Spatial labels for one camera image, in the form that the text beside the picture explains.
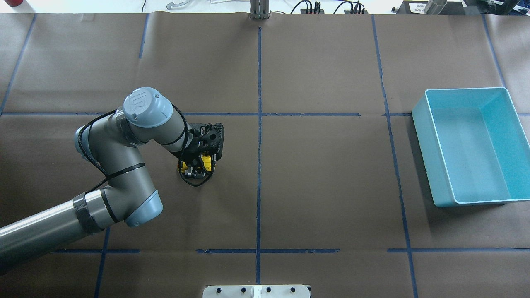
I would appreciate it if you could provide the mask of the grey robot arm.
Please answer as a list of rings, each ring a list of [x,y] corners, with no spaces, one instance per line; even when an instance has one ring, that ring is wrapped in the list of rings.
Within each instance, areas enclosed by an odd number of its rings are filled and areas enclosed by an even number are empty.
[[[180,164],[202,165],[209,124],[191,124],[153,87],[139,87],[121,107],[79,127],[76,149],[104,179],[60,205],[1,228],[1,274],[111,225],[140,226],[163,211],[139,147],[154,141]]]

